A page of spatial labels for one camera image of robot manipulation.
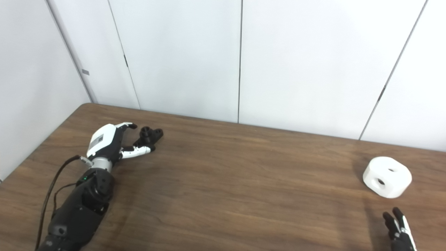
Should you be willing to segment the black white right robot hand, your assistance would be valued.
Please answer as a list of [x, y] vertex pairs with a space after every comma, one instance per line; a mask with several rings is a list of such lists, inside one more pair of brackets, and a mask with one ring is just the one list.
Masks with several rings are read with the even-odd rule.
[[391, 240], [392, 251], [416, 251], [417, 247], [408, 220], [398, 207], [392, 208], [392, 214], [382, 214], [384, 224]]

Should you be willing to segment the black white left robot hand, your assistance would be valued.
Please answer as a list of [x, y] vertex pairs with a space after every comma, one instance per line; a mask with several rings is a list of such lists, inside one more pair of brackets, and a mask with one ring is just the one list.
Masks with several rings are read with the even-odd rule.
[[113, 166], [121, 159], [135, 158], [154, 152], [155, 144], [164, 135], [162, 129], [142, 127], [138, 140], [131, 146], [123, 146], [125, 131], [135, 130], [137, 127], [137, 124], [123, 122], [106, 124], [94, 132], [86, 153], [87, 165], [110, 173]]

